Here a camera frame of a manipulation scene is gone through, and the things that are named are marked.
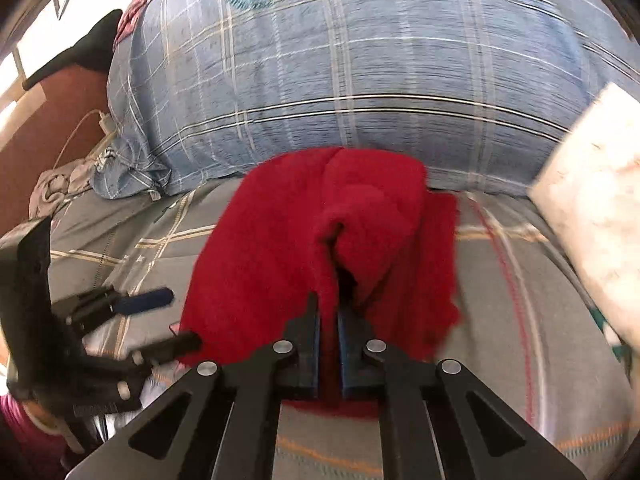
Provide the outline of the magenta sleeve forearm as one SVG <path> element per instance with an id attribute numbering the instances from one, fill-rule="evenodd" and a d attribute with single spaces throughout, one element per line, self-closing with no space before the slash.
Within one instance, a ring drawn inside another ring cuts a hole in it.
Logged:
<path id="1" fill-rule="evenodd" d="M 1 478 L 64 479 L 67 442 L 9 393 L 1 397 Z"/>

